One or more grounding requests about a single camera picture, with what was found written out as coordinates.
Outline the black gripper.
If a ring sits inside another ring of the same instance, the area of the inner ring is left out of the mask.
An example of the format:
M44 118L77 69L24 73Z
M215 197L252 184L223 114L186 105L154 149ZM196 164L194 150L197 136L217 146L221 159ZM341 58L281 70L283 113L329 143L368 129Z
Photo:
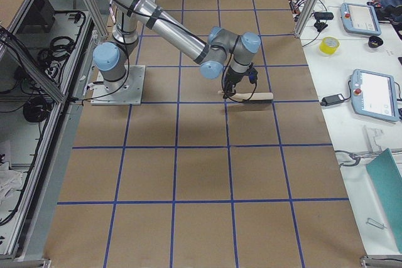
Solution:
M224 74L222 91L223 98L228 99L236 94L236 85L241 82L244 76L247 75L247 72L239 73L235 71L232 67L229 67Z

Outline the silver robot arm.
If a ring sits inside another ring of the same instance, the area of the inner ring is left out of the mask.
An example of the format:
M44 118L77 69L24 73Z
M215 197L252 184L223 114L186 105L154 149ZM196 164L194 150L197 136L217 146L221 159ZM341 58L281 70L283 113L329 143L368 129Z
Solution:
M200 73L205 78L221 76L223 98L237 102L272 99L271 93L236 92L236 85L244 77L248 77L251 84L257 84L258 72L253 67L253 58L261 45L258 35L251 32L238 35L215 26L208 40L204 41L152 0L112 1L120 13L116 25L117 33L130 35L136 32L138 22L143 23L198 64Z

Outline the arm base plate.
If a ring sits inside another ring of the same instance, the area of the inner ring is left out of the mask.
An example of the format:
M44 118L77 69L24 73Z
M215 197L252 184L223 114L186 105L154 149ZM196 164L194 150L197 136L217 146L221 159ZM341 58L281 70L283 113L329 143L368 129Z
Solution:
M120 81L109 83L104 81L98 72L97 81L101 82L93 89L90 98L92 105L140 105L143 95L145 65L125 65L128 76Z

